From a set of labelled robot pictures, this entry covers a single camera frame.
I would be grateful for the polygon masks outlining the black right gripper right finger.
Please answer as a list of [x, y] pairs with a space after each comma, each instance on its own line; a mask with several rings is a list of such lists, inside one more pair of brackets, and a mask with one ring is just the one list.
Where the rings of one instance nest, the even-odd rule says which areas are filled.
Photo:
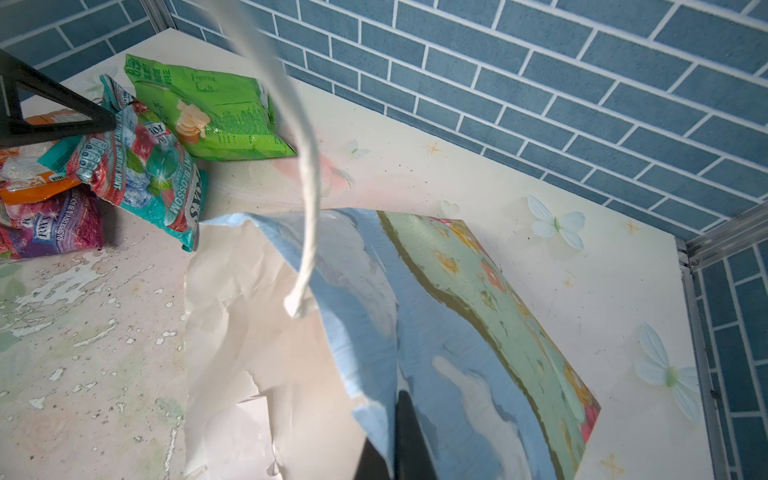
[[398, 392], [395, 411], [395, 467], [397, 480], [436, 480], [437, 475], [407, 391]]

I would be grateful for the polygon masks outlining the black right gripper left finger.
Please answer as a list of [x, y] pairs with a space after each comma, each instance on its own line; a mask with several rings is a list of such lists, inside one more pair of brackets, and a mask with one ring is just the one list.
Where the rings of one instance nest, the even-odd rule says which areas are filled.
[[[20, 91], [52, 101], [84, 120], [33, 125], [22, 112]], [[61, 140], [68, 137], [112, 131], [115, 115], [100, 105], [75, 93], [16, 57], [1, 51], [1, 147]]]

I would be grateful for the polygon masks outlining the orange clear snack bag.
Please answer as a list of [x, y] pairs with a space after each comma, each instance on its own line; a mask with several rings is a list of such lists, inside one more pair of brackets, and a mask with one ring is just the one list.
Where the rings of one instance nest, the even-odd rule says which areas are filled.
[[66, 165], [80, 138], [11, 147], [1, 151], [1, 200], [6, 205], [37, 203], [80, 184], [57, 171]]

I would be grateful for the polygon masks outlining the purple Fox's berries candy bag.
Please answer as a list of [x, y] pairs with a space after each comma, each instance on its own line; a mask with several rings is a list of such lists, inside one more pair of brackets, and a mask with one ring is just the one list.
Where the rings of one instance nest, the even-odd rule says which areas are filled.
[[98, 198], [78, 186], [44, 201], [1, 205], [1, 259], [15, 261], [104, 246]]

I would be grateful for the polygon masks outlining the teal Fox's mint candy bag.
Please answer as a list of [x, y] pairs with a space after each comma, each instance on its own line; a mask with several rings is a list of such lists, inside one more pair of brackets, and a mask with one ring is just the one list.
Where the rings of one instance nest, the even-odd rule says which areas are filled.
[[206, 174], [160, 117], [112, 77], [102, 75], [101, 106], [116, 128], [66, 139], [38, 163], [90, 187], [99, 198], [146, 220], [193, 251], [203, 211]]

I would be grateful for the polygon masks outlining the floral paper gift bag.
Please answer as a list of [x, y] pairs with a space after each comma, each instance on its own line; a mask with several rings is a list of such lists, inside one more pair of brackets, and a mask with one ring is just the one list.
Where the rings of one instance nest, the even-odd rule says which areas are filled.
[[325, 210], [205, 222], [185, 278], [188, 479], [395, 479], [407, 391], [437, 479], [572, 479], [599, 405], [458, 220]]

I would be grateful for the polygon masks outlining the green chips bag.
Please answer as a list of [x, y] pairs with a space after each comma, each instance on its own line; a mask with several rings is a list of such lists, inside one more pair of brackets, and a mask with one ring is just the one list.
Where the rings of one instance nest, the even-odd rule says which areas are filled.
[[271, 97], [253, 78], [130, 54], [124, 71], [138, 100], [195, 158], [226, 162], [295, 155], [278, 134]]

